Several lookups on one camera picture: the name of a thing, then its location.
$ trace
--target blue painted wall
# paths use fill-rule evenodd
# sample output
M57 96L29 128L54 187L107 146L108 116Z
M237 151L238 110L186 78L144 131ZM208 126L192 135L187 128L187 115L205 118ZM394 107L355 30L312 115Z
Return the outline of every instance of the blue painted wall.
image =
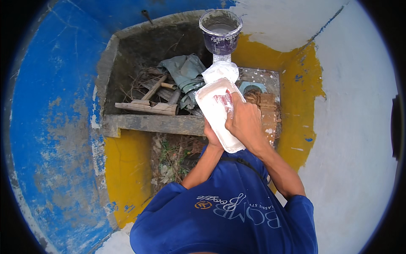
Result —
M112 33L145 21L143 9L153 19L234 2L224 3L59 1L42 21L15 83L10 141L22 194L59 252L87 253L114 230L93 168L91 146L102 137L90 124L96 65Z
M147 21L141 14L147 10L155 19L166 15L204 9L221 9L235 6L233 0L72 0L82 10L114 33L129 26Z

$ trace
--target orange logo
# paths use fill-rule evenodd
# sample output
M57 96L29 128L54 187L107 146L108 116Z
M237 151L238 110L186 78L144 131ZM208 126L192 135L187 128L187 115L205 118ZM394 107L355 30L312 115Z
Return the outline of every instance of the orange logo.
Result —
M213 205L209 201L199 201L194 205L197 209L208 209Z

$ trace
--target concrete wall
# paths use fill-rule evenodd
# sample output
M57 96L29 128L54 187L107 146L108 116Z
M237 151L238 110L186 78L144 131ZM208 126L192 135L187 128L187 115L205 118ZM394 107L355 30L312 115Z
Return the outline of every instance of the concrete wall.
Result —
M279 152L299 170L315 205L320 253L357 253L366 243L387 206L396 168L389 136L396 85L379 33L357 2L232 4L74 0L49 7L11 74L6 133L15 195L48 252L86 253L117 228L95 79L112 33L144 22L143 9L152 19L221 7L244 15L233 59L243 67L286 69Z

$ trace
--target grey water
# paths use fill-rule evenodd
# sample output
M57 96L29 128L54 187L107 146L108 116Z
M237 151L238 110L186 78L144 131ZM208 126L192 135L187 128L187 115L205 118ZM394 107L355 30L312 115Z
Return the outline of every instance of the grey water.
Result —
M235 30L235 28L233 28L232 26L226 25L226 24L216 24L216 25L212 25L208 28L209 31L214 32L214 33L229 33L233 30Z

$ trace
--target white painted wall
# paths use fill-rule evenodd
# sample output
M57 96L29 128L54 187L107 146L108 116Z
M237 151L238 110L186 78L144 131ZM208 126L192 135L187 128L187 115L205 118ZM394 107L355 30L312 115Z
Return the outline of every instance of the white painted wall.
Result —
M134 222L130 222L123 229L112 233L95 254L134 254L130 245L130 231L133 225Z
M349 3L315 43L327 100L315 100L317 139L299 175L315 207L320 253L358 253L393 190L394 70L358 2Z
M239 0L242 32L281 52L305 45L349 0Z

